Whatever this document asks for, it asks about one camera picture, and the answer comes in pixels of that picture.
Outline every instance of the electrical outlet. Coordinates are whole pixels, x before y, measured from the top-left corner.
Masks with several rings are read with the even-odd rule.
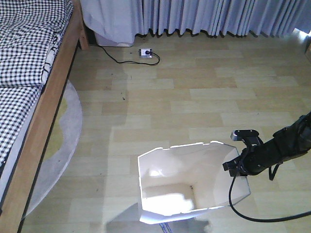
[[[146,54],[146,52],[152,52],[152,49],[139,49],[139,56],[141,58],[152,58],[152,55],[149,53],[149,54]]]

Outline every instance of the gray rug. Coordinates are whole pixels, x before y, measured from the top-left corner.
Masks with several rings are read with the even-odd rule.
[[[59,125],[61,129],[60,135],[56,137],[62,136],[63,138],[59,140],[61,144],[56,153],[42,162],[26,215],[39,205],[59,180],[78,144],[82,129],[82,107],[79,96],[69,81],[66,85],[63,99],[65,100],[65,104],[62,101],[60,108],[65,106],[66,109],[64,113],[59,111],[58,114],[61,117],[55,121],[54,125],[54,128]]]

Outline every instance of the mattress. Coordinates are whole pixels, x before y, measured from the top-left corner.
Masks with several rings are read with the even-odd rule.
[[[73,5],[70,0],[1,0],[0,9],[1,206]]]

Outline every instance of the round rug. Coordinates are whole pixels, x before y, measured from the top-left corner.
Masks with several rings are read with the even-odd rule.
[[[39,205],[65,171],[78,144],[81,129],[81,103],[68,81],[26,215]]]

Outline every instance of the wooden bed frame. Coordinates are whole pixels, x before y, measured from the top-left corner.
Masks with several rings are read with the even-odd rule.
[[[72,0],[72,2],[73,13],[45,90],[35,109],[20,158],[4,199],[0,215],[1,233],[16,233],[19,229],[58,104],[62,98],[78,40],[83,50],[88,49],[80,2],[78,0]]]

